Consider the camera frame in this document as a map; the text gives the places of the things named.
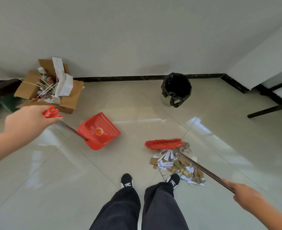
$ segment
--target hand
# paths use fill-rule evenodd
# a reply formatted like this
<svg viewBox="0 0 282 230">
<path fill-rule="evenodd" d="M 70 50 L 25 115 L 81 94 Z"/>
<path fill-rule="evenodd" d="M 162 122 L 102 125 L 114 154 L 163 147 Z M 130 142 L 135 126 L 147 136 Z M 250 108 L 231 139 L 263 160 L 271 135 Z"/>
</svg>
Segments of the hand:
<svg viewBox="0 0 282 230">
<path fill-rule="evenodd" d="M 13 114 L 7 116 L 5 120 L 5 133 L 12 136 L 23 137 L 27 141 L 37 138 L 49 125 L 57 123 L 62 118 L 44 118 L 42 113 L 49 106 L 25 106 Z"/>
<path fill-rule="evenodd" d="M 235 190 L 234 200 L 243 209 L 245 209 L 250 213 L 253 212 L 255 207 L 257 207 L 257 205 L 266 202 L 263 196 L 259 192 L 255 191 L 253 188 L 243 184 L 232 183 L 227 181 L 226 179 L 222 179 L 222 180 L 226 185 L 234 188 Z"/>
</svg>

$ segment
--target glossy tiled floor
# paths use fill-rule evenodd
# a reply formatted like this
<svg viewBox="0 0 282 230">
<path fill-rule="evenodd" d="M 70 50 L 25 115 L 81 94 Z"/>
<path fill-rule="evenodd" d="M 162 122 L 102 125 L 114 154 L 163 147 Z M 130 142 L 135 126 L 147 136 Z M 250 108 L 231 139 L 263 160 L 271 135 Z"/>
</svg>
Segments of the glossy tiled floor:
<svg viewBox="0 0 282 230">
<path fill-rule="evenodd" d="M 122 134 L 91 150 L 62 125 L 0 162 L 0 229 L 88 229 L 100 208 L 130 173 L 143 203 L 144 190 L 162 181 L 149 164 L 151 139 L 182 138 L 200 164 L 218 176 L 260 191 L 282 211 L 282 111 L 254 119 L 274 106 L 221 79 L 191 80 L 179 108 L 160 101 L 162 81 L 86 83 L 77 110 L 64 121 L 76 128 L 102 111 Z M 0 112 L 0 131 L 8 113 Z M 206 176 L 204 187 L 182 181 L 175 190 L 190 229 L 265 229 Z"/>
</svg>

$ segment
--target black pants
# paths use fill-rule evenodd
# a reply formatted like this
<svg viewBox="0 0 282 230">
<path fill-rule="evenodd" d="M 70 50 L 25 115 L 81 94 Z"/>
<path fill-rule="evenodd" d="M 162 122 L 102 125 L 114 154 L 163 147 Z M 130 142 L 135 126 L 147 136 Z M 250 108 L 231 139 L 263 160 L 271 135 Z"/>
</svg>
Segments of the black pants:
<svg viewBox="0 0 282 230">
<path fill-rule="evenodd" d="M 137 230 L 140 199 L 131 186 L 120 189 L 106 203 L 90 230 Z M 142 230 L 189 230 L 173 194 L 173 186 L 160 182 L 145 190 Z"/>
</svg>

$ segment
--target black trash bag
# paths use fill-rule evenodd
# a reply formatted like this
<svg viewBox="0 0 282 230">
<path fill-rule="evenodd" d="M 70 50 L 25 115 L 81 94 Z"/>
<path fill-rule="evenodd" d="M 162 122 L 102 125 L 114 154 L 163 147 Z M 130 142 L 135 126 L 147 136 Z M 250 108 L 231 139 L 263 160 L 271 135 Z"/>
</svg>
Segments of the black trash bag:
<svg viewBox="0 0 282 230">
<path fill-rule="evenodd" d="M 170 73 L 161 85 L 162 95 L 171 96 L 170 105 L 177 108 L 191 95 L 191 84 L 189 79 L 181 73 Z"/>
</svg>

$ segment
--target shoe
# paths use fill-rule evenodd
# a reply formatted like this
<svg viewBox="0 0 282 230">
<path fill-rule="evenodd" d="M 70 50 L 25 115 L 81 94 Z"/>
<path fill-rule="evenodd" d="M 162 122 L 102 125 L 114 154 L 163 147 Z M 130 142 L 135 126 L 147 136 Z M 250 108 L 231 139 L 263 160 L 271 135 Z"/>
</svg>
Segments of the shoe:
<svg viewBox="0 0 282 230">
<path fill-rule="evenodd" d="M 173 185 L 173 190 L 178 186 L 179 181 L 180 181 L 180 176 L 178 176 L 178 174 L 172 174 L 166 180 L 166 182 L 169 182 L 169 183 L 171 183 Z"/>
<path fill-rule="evenodd" d="M 130 174 L 124 174 L 121 178 L 121 188 L 131 186 L 134 187 L 134 182 L 132 181 L 132 177 Z"/>
</svg>

